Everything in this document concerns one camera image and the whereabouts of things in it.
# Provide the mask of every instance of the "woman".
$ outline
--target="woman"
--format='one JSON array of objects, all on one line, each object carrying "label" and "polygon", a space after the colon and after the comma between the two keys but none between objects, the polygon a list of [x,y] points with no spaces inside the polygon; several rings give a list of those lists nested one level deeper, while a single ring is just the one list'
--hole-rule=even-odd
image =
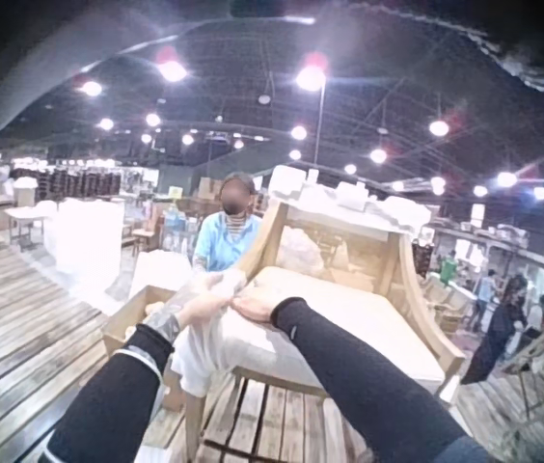
[{"label": "woman", "polygon": [[221,187],[223,210],[202,223],[193,256],[196,271],[221,272],[230,268],[251,247],[259,219],[249,213],[255,184],[247,174],[231,174]]},{"label": "woman", "polygon": [[[197,278],[196,285],[181,289],[145,325],[137,325],[124,349],[86,384],[58,423],[42,462],[134,460],[162,397],[161,371],[177,334],[228,303],[210,291],[218,276]],[[492,461],[426,389],[304,299],[256,287],[231,304],[244,316],[271,322],[287,334],[381,461]]]},{"label": "woman", "polygon": [[502,302],[495,309],[488,331],[474,353],[469,369],[461,379],[461,384],[486,380],[497,360],[505,352],[505,346],[512,335],[527,325],[523,313],[526,292],[527,279],[523,275],[516,275],[507,282]]}]

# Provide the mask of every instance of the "chair seat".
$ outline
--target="chair seat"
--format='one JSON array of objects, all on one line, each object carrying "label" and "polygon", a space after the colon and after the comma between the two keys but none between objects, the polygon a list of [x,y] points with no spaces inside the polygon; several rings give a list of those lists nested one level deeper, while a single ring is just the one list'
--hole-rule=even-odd
[{"label": "chair seat", "polygon": [[[443,384],[445,375],[437,360],[385,297],[278,267],[262,269],[255,280],[304,297],[315,311],[377,349],[430,392]],[[182,389],[191,395],[206,394],[214,370],[236,367],[320,387],[284,333],[231,309],[206,325],[190,327],[177,339],[172,369],[182,375]]]}]

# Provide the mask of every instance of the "black sleeve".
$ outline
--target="black sleeve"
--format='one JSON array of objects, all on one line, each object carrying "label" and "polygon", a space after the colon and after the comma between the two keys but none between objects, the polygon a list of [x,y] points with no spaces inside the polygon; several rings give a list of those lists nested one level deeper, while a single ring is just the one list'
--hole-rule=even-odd
[{"label": "black sleeve", "polygon": [[[455,441],[469,439],[426,389],[303,299],[282,302],[272,313],[272,323],[289,336],[342,414],[382,461],[450,457],[457,453],[458,446],[450,447]],[[484,459],[465,458],[464,463],[488,461],[488,453],[469,442]]]},{"label": "black sleeve", "polygon": [[[162,373],[172,346],[146,325],[127,345],[146,351]],[[158,377],[127,355],[114,355],[90,379],[62,417],[47,449],[66,463],[131,463],[144,438]],[[43,456],[41,462],[49,462]]]}]

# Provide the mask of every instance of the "chair leg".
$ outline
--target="chair leg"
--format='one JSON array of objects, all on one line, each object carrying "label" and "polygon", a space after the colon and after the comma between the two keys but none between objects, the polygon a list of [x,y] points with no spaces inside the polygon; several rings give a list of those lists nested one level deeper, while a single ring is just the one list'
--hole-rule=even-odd
[{"label": "chair leg", "polygon": [[204,421],[205,397],[195,397],[186,394],[185,430],[186,430],[186,461],[195,461],[202,434]]}]

